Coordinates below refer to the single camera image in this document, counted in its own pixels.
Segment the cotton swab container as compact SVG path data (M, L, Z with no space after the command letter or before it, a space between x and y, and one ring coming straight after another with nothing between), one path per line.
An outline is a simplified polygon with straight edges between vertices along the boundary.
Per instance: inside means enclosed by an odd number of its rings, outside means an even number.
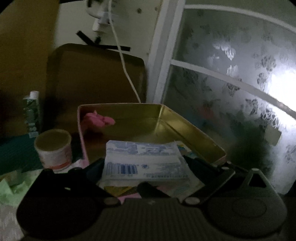
M71 135L60 129L48 130L36 137L34 148L44 168L59 171L72 164Z

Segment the pink knitted soft toy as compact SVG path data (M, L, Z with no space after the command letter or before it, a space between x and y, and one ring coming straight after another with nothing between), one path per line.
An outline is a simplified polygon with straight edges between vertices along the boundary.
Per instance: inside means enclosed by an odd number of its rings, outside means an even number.
M81 131L92 130L100 132L107 126L115 124L115 120L108 116L102 116L94 111L93 113L87 113L81 121Z

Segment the pink macaron tin box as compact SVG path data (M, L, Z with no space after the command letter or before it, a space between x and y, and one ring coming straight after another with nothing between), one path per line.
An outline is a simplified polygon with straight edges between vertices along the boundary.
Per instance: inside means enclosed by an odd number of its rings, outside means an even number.
M207 134L163 104L101 103L81 105L77 121L96 111L115 120L98 132L80 131L83 158L92 163L105 157L109 140L165 144L181 141L193 153L210 164L226 161L225 151Z

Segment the green cloth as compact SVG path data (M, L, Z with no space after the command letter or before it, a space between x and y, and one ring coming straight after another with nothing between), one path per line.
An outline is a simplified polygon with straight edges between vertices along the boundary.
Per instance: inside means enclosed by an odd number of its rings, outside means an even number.
M1 175L1 204L18 207L42 169L22 172L15 170Z

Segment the blue white tissue pack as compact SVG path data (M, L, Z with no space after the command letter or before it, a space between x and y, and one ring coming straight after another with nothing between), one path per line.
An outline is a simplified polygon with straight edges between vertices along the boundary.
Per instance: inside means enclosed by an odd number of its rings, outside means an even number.
M136 186L141 182L186 182L192 178L177 142L166 144L108 141L99 186Z

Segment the white power strip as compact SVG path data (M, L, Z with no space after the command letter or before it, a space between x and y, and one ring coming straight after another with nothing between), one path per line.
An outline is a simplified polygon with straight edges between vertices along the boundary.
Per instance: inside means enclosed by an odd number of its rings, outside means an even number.
M109 1L86 0L86 12L94 18L93 32L103 32L107 27L114 26L117 15L109 13Z

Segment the green drink carton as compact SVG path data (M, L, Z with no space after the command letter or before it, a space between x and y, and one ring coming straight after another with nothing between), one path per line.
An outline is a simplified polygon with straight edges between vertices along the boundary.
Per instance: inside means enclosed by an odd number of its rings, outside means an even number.
M23 98L23 111L29 138L36 138L41 127L39 92L31 91Z

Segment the yellow card box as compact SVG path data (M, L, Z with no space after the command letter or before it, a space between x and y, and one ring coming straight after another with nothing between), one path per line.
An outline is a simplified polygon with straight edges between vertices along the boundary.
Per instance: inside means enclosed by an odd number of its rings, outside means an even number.
M127 195L137 193L137 188L130 187L130 186L124 186L124 187L105 186L104 190L115 197L122 197L122 196L127 196Z

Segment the brown tray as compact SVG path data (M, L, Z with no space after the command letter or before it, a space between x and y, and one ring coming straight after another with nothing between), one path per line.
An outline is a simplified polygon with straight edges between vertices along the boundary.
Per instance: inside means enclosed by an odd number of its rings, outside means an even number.
M142 58L88 45L65 44L47 62L41 103L45 130L77 130L77 108L84 104L145 102L147 71Z

